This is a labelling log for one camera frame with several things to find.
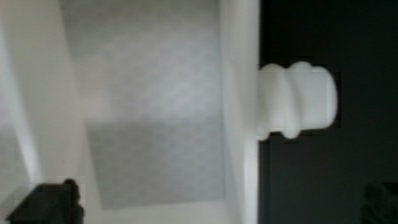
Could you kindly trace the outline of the gripper left finger with black tip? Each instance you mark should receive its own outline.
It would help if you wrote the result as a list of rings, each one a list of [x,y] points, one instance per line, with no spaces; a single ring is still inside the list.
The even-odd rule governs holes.
[[[73,179],[35,186],[5,221],[9,224],[83,224],[80,187]]]

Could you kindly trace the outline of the gripper right finger with black tip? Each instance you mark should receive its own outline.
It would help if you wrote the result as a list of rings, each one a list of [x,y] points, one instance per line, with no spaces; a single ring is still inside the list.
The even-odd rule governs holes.
[[[366,185],[360,224],[398,224],[398,182]]]

